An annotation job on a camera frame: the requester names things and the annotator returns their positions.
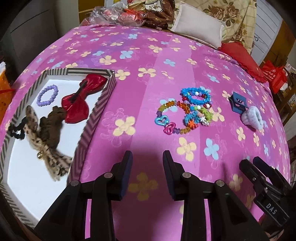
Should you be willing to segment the leopard print fabric bow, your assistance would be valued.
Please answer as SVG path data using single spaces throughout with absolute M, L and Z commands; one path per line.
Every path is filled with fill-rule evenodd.
M 65 115 L 66 111 L 62 107 L 53 106 L 47 117 L 38 118 L 30 105 L 26 107 L 26 137 L 32 148 L 38 152 L 38 158 L 44 161 L 54 181 L 59 181 L 67 175 L 72 163 L 71 157 L 57 150 Z

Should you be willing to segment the red satin bow hair clip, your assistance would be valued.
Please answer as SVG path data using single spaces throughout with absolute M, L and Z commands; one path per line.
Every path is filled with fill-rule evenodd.
M 99 74 L 88 74 L 79 84 L 79 89 L 62 98 L 61 105 L 66 111 L 66 123 L 79 123 L 86 120 L 89 115 L 89 107 L 86 97 L 102 90 L 107 78 Z

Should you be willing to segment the black scrunchie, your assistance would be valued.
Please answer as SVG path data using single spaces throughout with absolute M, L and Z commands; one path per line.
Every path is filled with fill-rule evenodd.
M 25 138 L 25 131 L 24 131 L 24 126 L 27 124 L 28 120 L 26 117 L 22 119 L 22 121 L 17 125 L 10 124 L 8 128 L 8 134 L 16 138 L 18 140 L 23 140 Z

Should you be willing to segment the pink heart charm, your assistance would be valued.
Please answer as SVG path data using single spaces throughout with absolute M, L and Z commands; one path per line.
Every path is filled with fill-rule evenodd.
M 167 135 L 172 135 L 174 133 L 175 128 L 176 128 L 176 124 L 174 122 L 170 122 L 165 125 L 163 131 Z

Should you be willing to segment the blue heart charm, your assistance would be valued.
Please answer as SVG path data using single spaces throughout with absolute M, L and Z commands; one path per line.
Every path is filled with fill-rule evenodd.
M 154 123 L 158 126 L 166 126 L 170 122 L 168 116 L 162 115 L 154 119 Z

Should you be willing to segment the lavender fluffy scrunchie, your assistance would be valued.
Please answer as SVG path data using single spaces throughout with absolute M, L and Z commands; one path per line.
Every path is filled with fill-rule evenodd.
M 256 106 L 251 106 L 241 114 L 241 121 L 244 125 L 250 126 L 256 130 L 261 130 L 263 128 L 263 120 Z

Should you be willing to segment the blue hair claw clip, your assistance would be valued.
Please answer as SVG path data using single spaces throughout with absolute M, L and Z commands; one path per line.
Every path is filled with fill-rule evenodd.
M 237 114 L 243 114 L 248 109 L 246 98 L 236 92 L 229 97 L 229 102 L 232 111 Z

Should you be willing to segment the pink floral bedsheet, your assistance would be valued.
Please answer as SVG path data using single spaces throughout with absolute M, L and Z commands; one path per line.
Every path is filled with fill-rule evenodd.
M 92 181 L 133 153 L 127 194 L 115 202 L 119 240 L 179 240 L 183 203 L 169 195 L 163 151 L 203 181 L 223 180 L 256 219 L 251 182 L 239 170 L 242 159 L 259 156 L 290 178 L 286 135 L 267 83 L 261 84 L 235 60 L 194 40 L 148 28 L 82 26 L 41 52 L 16 80 L 16 94 L 1 124 L 1 148 L 14 112 L 45 71 L 109 69 L 114 90 L 101 114 L 78 180 Z M 246 126 L 229 97 L 244 96 L 263 120 Z M 168 116 L 172 135 L 154 123 Z

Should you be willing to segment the striped white tray box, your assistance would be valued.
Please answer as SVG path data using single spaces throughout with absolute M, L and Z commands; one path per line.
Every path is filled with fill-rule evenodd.
M 115 84 L 113 70 L 59 68 L 43 72 L 24 95 L 1 148 L 1 192 L 23 224 L 35 227 L 79 179 Z

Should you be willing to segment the red shopping bag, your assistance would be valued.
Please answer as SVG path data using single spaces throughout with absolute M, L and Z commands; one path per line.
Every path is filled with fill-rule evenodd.
M 283 66 L 275 67 L 267 60 L 261 68 L 264 78 L 269 83 L 269 88 L 273 94 L 277 94 L 280 88 L 287 82 L 287 76 Z

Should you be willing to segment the orange plastic basket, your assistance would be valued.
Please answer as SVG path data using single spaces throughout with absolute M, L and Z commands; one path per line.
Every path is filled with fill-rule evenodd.
M 10 105 L 13 96 L 15 94 L 15 89 L 12 89 L 5 75 L 5 66 L 1 67 L 1 83 L 0 83 L 0 119 L 3 120 L 5 112 Z

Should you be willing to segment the white pillow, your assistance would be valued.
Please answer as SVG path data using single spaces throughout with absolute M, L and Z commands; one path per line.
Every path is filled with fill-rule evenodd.
M 218 49 L 222 45 L 223 28 L 221 21 L 191 5 L 180 2 L 179 13 L 171 31 Z

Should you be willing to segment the clear plastic bag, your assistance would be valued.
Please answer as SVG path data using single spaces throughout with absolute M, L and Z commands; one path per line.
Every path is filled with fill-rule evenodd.
M 141 27 L 145 23 L 143 12 L 128 9 L 124 4 L 118 3 L 119 5 L 109 7 L 95 7 L 88 17 L 89 24 Z

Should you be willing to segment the beige floral blanket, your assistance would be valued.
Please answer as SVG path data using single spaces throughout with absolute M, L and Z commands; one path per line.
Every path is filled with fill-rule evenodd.
M 251 53 L 256 23 L 257 1 L 193 0 L 186 4 L 201 10 L 224 24 L 222 42 L 239 42 Z

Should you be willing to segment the grey refrigerator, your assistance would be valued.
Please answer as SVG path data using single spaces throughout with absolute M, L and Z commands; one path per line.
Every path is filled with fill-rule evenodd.
M 58 39 L 54 1 L 31 1 L 1 39 L 5 62 L 19 75 L 40 52 Z

